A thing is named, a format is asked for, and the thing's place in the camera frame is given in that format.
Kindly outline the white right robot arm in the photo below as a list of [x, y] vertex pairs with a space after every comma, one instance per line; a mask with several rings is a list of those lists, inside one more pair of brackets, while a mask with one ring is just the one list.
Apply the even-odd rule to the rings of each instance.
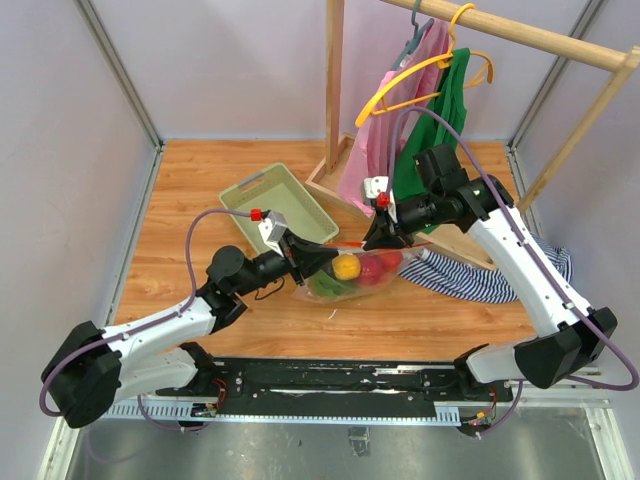
[[551, 264], [491, 175], [469, 178], [448, 144], [416, 157], [426, 193], [398, 201], [386, 176], [367, 178], [362, 195], [374, 209], [367, 250], [402, 249], [429, 224], [453, 224], [489, 255], [524, 306], [535, 335], [503, 345], [481, 345], [458, 357], [455, 392], [474, 400], [489, 383], [526, 380], [547, 389], [595, 361], [618, 322], [607, 307], [593, 308]]

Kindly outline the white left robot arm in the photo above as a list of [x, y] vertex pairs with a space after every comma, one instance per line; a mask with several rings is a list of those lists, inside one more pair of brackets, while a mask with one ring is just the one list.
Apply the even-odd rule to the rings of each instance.
[[116, 402], [161, 389], [207, 393], [214, 371], [180, 342], [214, 334], [247, 309], [243, 296], [285, 276], [297, 284], [339, 254], [284, 231], [275, 248], [253, 259], [233, 245], [216, 251], [206, 282], [182, 302], [137, 321], [99, 328], [75, 326], [41, 374], [39, 401], [52, 399], [72, 429], [98, 420]]

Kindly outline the clear zip top bag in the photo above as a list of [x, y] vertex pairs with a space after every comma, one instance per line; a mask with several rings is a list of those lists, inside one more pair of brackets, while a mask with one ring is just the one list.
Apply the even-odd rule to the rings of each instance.
[[328, 304], [376, 294], [385, 290], [427, 245], [423, 242], [402, 249], [365, 251], [357, 242], [328, 243], [337, 249], [338, 256], [298, 286], [293, 297]]

